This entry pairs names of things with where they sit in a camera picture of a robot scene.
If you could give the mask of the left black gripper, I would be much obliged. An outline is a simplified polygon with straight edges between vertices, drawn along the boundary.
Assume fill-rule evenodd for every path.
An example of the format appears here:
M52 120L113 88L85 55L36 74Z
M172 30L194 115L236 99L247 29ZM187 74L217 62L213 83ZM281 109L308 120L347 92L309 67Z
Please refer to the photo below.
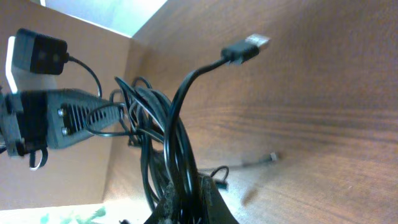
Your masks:
M47 145L64 149L92 137L87 128L101 131L116 124L121 110L78 89L2 93L4 148L10 157L22 157Z

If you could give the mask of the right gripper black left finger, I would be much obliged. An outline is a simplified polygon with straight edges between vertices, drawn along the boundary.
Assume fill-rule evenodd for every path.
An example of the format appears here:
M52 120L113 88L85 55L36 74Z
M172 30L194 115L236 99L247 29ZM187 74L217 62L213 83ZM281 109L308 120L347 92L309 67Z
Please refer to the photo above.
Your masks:
M180 198L173 183L166 187L164 196L145 224L181 224Z

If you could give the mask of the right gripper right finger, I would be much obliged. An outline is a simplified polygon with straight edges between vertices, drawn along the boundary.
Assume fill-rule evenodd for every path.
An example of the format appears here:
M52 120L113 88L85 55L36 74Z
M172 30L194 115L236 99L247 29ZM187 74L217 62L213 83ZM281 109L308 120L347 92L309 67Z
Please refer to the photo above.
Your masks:
M203 222L205 224L239 224L219 193L210 176L201 181Z

